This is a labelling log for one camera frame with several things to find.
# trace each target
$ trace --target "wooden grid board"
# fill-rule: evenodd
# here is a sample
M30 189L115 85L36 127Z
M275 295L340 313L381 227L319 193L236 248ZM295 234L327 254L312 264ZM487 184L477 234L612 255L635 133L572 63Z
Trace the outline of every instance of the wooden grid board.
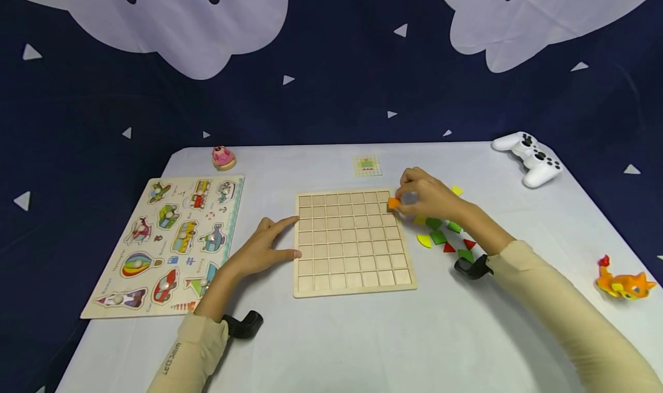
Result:
M416 289L400 219L388 189L301 193L296 197L294 296Z

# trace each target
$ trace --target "yellow semicircle piece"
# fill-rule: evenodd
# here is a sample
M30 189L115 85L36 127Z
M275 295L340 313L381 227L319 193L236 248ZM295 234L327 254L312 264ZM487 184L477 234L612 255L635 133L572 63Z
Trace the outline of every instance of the yellow semicircle piece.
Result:
M430 241L430 236L428 235L416 235L416 239L419 241L420 244L426 246L426 248L432 248L433 245Z

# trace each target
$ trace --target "green triangle piece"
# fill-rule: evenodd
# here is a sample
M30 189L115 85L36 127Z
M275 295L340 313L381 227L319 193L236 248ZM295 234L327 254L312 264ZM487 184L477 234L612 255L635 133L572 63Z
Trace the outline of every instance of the green triangle piece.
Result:
M449 229L450 231L454 231L456 233L460 233L463 230L463 228L461 228L459 224L454 222L449 222L449 224L447 224L447 229Z
M461 257L461 258L465 258L470 262L474 262L474 255L472 255L471 250L459 249L458 250L458 256Z
M429 228L433 229L433 231L437 231L437 229L439 229L440 226L442 226L442 220L435 218L427 218L426 224L428 225Z
M430 237L436 245L441 245L447 242L447 237L444 236L444 232L442 231L432 231Z

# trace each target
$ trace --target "white game controller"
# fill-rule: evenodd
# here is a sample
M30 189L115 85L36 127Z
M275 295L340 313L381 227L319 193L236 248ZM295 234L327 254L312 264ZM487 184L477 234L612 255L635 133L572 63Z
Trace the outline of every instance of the white game controller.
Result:
M515 132L493 141L493 148L499 151L510 150L529 169L523 183L529 188L540 187L541 184L554 179L564 170L555 153L544 144L524 131Z

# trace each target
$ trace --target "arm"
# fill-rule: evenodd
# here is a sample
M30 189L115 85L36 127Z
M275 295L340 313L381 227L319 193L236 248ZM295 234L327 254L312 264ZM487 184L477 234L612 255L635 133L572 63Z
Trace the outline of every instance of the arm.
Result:
M487 251L494 279L550 331L588 392L663 392L636 348L529 245L423 170L408 170L397 197L414 190L419 202L401 211L446 218L465 228Z
M223 311L242 278L280 261L299 258L298 250L274 250L272 242L292 217L274 223L263 218L258 229L214 275L193 313L184 318L178 337L150 384L148 393L200 393L217 367L228 340Z

